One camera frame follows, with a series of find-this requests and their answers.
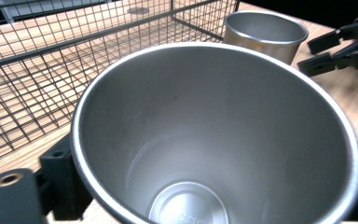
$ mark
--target metal wire grid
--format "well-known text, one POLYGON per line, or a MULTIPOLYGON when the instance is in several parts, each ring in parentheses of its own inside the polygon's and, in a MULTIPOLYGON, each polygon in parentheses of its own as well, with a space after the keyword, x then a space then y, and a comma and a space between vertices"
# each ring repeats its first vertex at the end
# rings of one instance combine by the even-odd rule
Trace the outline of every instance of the metal wire grid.
POLYGON ((0 157, 68 124, 82 91, 123 56, 164 43, 220 42, 223 19, 237 6, 107 2, 0 25, 0 157))

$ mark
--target black plastic part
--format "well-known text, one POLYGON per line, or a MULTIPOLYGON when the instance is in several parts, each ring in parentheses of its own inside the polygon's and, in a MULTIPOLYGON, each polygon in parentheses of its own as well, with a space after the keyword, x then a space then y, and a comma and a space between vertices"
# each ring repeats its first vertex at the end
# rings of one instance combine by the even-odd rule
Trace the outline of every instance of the black plastic part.
POLYGON ((340 37, 336 31, 318 36, 308 42, 310 53, 317 54, 326 49, 331 49, 332 47, 338 46, 340 44, 339 39, 340 37))
POLYGON ((70 147, 69 135, 62 138, 40 157, 42 178, 49 181, 56 203, 53 214, 56 220, 82 218, 92 197, 76 171, 70 147))
POLYGON ((299 62, 297 65, 298 69, 309 77, 334 71, 336 69, 336 63, 329 53, 317 55, 313 58, 299 62))
POLYGON ((45 223, 34 174, 28 169, 0 174, 0 224, 12 223, 45 223))
POLYGON ((54 193, 52 184, 42 176, 42 171, 38 170, 34 177, 39 188, 40 201, 42 203, 43 215, 46 216, 54 205, 57 204, 57 197, 54 193))

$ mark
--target metal cup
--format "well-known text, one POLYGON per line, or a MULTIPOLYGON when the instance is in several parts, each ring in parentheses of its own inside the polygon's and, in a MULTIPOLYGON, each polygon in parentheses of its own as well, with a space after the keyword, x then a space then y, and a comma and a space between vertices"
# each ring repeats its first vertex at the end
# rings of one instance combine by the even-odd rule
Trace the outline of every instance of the metal cup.
POLYGON ((224 43, 256 50, 288 64, 308 37, 300 22, 266 11, 234 12, 226 17, 225 26, 224 43))
POLYGON ((230 45, 113 64, 78 102, 72 146, 94 198, 125 223, 337 223, 358 193, 338 105, 296 69, 230 45))

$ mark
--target table surface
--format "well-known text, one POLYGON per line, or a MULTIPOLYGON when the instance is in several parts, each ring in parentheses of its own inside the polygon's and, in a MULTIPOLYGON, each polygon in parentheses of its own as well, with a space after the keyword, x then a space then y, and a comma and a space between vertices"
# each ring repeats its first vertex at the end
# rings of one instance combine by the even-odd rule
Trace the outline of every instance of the table surface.
MULTIPOLYGON (((240 10, 245 9, 260 9, 248 4, 241 3, 240 10)), ((308 28, 310 35, 308 40, 312 38, 323 35, 327 32, 332 31, 331 28, 318 25, 308 21, 300 20, 305 27, 308 28)), ((306 40, 299 48, 297 55, 292 63, 294 68, 296 63, 302 60, 305 60, 312 55, 310 55, 307 41, 306 40)), ((349 121, 352 124, 353 129, 358 136, 358 70, 354 68, 345 68, 342 70, 336 70, 329 73, 313 77, 317 84, 319 84, 326 92, 328 92, 334 100, 339 104, 342 110, 347 115, 349 121)), ((14 151, 13 153, 8 154, 7 156, 0 159, 0 173, 5 170, 15 169, 15 168, 31 168, 36 170, 39 167, 37 157, 42 154, 45 150, 50 148, 60 136, 69 132, 69 125, 60 128, 59 130, 49 134, 48 136, 33 142, 21 150, 14 151)), ((48 216, 50 223, 54 223, 51 216, 48 216)), ((110 217, 100 205, 96 202, 93 202, 89 209, 86 211, 84 220, 82 223, 117 223, 112 217, 110 217)))

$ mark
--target black clamp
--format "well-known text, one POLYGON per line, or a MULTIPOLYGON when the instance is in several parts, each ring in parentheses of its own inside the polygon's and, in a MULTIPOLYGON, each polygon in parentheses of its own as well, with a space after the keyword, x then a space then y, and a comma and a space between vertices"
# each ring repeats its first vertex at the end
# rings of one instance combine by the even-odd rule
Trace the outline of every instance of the black clamp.
POLYGON ((39 158, 41 168, 15 169, 0 174, 0 224, 44 224, 78 220, 92 197, 78 175, 66 135, 39 158))
POLYGON ((308 43, 310 52, 317 54, 338 46, 341 38, 343 40, 356 39, 356 41, 334 54, 327 52, 298 63, 299 70, 312 77, 348 66, 358 69, 358 19, 354 24, 312 39, 308 43))

